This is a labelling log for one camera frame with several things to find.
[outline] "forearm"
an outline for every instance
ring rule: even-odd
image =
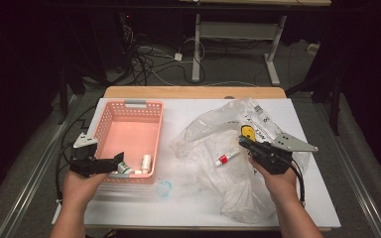
[[[62,208],[54,229],[51,233],[51,238],[84,238],[84,211],[68,210]]]
[[[323,237],[311,217],[298,201],[277,205],[283,237]]]

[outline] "human hand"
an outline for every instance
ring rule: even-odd
[[[68,171],[63,182],[63,207],[74,211],[84,211],[98,186],[107,176],[108,174],[99,174],[85,178],[75,172]]]
[[[276,205],[290,201],[299,202],[296,191],[296,174],[292,170],[288,169],[282,175],[271,175],[252,158],[249,158],[249,163],[264,177],[265,185]]]

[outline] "person's right arm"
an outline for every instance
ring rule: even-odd
[[[296,174],[288,169],[283,175],[271,175],[251,158],[249,162],[265,179],[265,185],[277,208],[283,237],[323,237],[299,201]]]

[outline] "person's right hand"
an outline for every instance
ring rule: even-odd
[[[299,202],[296,191],[296,174],[292,170],[288,169],[283,175],[271,175],[252,158],[249,158],[249,163],[264,177],[265,185],[276,205],[290,201]]]

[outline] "transparent plastic sheet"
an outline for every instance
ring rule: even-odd
[[[255,129],[259,142],[271,142],[284,132],[255,100],[237,99],[199,115],[172,141],[171,148],[177,158],[194,161],[199,182],[221,196],[221,215],[254,224],[270,217],[275,206],[262,176],[248,162],[247,150],[237,142],[243,125]],[[215,161],[232,148],[240,153],[216,167]],[[293,157],[305,171],[309,153],[294,153]]]

